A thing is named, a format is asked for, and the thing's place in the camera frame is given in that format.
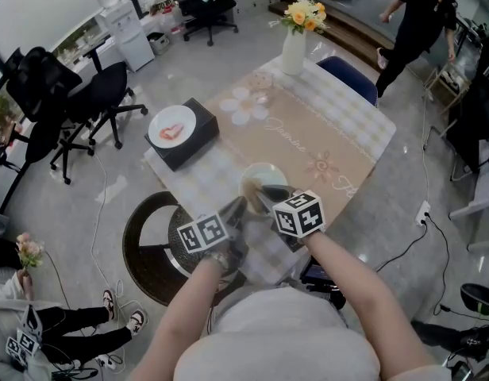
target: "vase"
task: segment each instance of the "vase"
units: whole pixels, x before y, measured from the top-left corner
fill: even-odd
[[[298,33],[292,28],[287,29],[287,38],[283,43],[282,71],[287,75],[297,75],[302,71],[302,62],[305,59],[306,33]]]

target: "pink flower bouquet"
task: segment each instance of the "pink flower bouquet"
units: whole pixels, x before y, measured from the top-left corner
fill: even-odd
[[[28,233],[23,233],[17,237],[17,246],[19,247],[18,255],[22,267],[39,267],[42,265],[44,247],[32,241]]]

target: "black shirt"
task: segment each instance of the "black shirt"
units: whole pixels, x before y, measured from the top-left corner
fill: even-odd
[[[401,0],[405,15],[398,29],[396,44],[406,48],[429,49],[442,28],[456,29],[456,0]]]

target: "white plate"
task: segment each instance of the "white plate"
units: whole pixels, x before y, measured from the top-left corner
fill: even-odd
[[[275,165],[267,162],[258,162],[246,168],[239,182],[240,196],[244,196],[243,182],[248,179],[257,179],[261,185],[287,185],[287,178],[285,178],[283,172]],[[248,210],[256,214],[250,202],[248,202]]]
[[[160,111],[149,124],[149,140],[160,148],[173,148],[185,142],[189,136],[194,132],[195,125],[197,124],[197,118],[195,113],[186,106],[169,106]],[[162,130],[175,127],[176,125],[182,125],[183,129],[179,135],[168,140],[160,136]]]

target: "orange rose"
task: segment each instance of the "orange rose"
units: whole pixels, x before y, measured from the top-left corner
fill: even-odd
[[[292,14],[292,19],[294,20],[294,23],[302,25],[305,21],[305,14],[302,11],[298,11],[297,13]]]
[[[315,25],[315,20],[311,18],[305,23],[305,29],[307,29],[308,31],[313,31],[315,29]]]

